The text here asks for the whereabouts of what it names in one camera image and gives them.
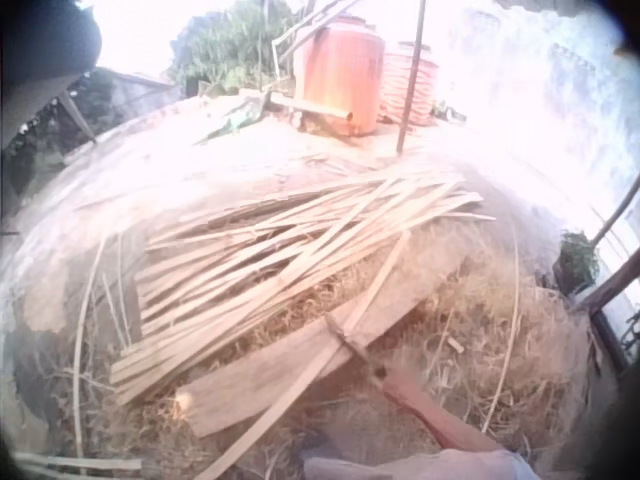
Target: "hand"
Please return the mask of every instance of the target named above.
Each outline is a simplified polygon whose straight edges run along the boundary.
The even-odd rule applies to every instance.
[[[424,401],[425,397],[430,398],[420,388],[415,374],[398,367],[387,368],[387,376],[382,382],[382,392],[389,400],[408,408],[415,407]]]

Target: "person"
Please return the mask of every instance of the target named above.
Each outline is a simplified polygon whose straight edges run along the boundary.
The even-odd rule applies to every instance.
[[[442,408],[411,373],[398,367],[387,372],[382,392],[413,413],[443,450],[375,467],[311,456],[304,461],[307,480],[540,480],[520,455]]]

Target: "ground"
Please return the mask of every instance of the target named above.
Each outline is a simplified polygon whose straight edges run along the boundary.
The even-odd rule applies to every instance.
[[[117,132],[105,134],[97,147],[83,149],[68,159],[70,166],[14,219],[14,228],[22,237],[7,245],[12,250],[4,259],[9,267],[7,272],[11,272],[11,276],[4,277],[2,285],[5,319],[9,314],[14,315],[15,304],[9,303],[9,299],[17,295],[22,299],[18,302],[22,306],[15,309],[15,316],[24,319],[32,331],[74,331],[89,265],[105,232],[113,240],[105,253],[109,268],[104,271],[104,284],[116,291],[116,266],[121,262],[126,276],[124,288],[132,291],[131,272],[144,261],[142,249],[146,232],[188,214],[195,208],[193,205],[219,209],[269,192],[398,163],[409,168],[437,163],[461,171],[466,178],[465,188],[479,192],[484,198],[478,213],[497,217],[497,221],[483,227],[485,234],[509,262],[517,241],[520,260],[531,278],[535,273],[548,273],[557,255],[560,234],[567,225],[567,212],[571,208],[566,198],[526,164],[492,150],[469,132],[448,125],[417,130],[408,137],[405,152],[398,158],[394,152],[395,127],[381,126],[376,135],[354,139],[349,145],[302,135],[289,125],[268,118],[238,133],[193,147],[215,124],[215,112],[224,109],[203,102],[206,101],[193,99],[172,107],[179,115],[164,109],[161,114],[125,124]],[[121,258],[119,241],[123,242]],[[65,265],[64,269],[61,270],[60,265]],[[135,322],[135,294],[131,298],[127,293],[126,297],[126,309]],[[96,303],[101,300],[104,298],[94,299]],[[108,315],[105,302],[101,305]],[[435,330],[430,334],[437,334],[442,326],[434,324]],[[116,338],[112,329],[109,335]],[[606,373],[604,380],[597,377],[590,382],[595,392],[591,404],[595,407],[591,416],[581,422],[585,429],[592,428],[608,404],[613,390],[610,378]],[[344,452],[350,452],[350,458],[375,463],[386,461],[385,455],[391,455],[392,450],[393,455],[408,454],[432,445],[432,440],[420,428],[416,429],[411,418],[398,417],[383,399],[366,388],[363,391],[366,395],[347,392],[349,401],[342,404],[337,393],[322,400],[337,405],[323,420],[324,430],[334,437],[334,443],[341,444]],[[354,409],[363,398],[366,408]],[[461,416],[465,414],[467,407],[456,405],[454,397],[447,401],[447,408]],[[363,441],[372,437],[370,420],[373,417],[367,417],[367,412],[396,426],[403,422],[405,427],[399,431],[413,431],[416,443],[403,446],[393,436],[387,437],[387,445]],[[2,416],[8,418],[4,411]],[[345,427],[354,425],[347,421],[359,421],[363,428]],[[384,424],[374,425],[385,429]],[[188,427],[181,430],[181,434],[188,437]],[[210,443],[201,448],[202,452],[196,452],[198,458],[205,464],[210,463],[217,455],[216,448]],[[277,448],[268,450],[266,457],[275,456],[277,460]],[[573,447],[573,453],[582,450],[579,444]],[[245,459],[245,470],[255,470],[259,468],[255,462],[265,461]],[[567,468],[575,468],[580,463],[581,459],[571,457],[571,452],[566,454]]]

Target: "pile of wooden strips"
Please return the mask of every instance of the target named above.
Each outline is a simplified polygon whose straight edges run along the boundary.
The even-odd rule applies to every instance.
[[[469,215],[455,210],[481,198],[461,181],[436,170],[376,172],[162,232],[148,246],[161,260],[137,277],[143,339],[112,366],[119,402],[157,393],[400,232]]]

